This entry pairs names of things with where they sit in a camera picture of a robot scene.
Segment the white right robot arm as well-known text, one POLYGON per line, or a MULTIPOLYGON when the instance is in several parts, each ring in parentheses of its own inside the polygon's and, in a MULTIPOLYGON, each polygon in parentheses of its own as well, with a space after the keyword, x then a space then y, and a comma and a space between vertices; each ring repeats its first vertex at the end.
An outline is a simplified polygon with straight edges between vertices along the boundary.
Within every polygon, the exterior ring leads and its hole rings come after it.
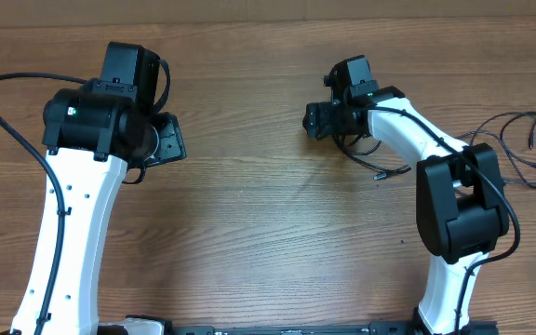
POLYGON ((468 314, 480 266, 500 237, 516 228, 495 151, 451 137, 394 86, 380 87, 365 56, 336 63, 323 78, 330 99, 306 106, 311 138, 332 137, 347 153, 348 136, 391 147, 416 177, 416 224, 431 258, 424 295, 410 323, 368 327, 373 334, 496 334, 492 321, 468 314))

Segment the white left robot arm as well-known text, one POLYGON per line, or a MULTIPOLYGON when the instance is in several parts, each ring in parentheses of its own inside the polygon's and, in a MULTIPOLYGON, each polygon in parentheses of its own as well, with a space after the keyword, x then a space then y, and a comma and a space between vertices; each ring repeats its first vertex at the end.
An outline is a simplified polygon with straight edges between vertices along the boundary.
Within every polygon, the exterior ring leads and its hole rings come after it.
POLYGON ((43 111, 46 152, 36 159, 47 194, 33 267, 13 334, 169 334, 162 318, 103 322, 101 260, 114 200, 127 173, 185 158, 175 115, 164 109, 165 60, 140 45, 112 42, 101 74, 69 78, 43 111))

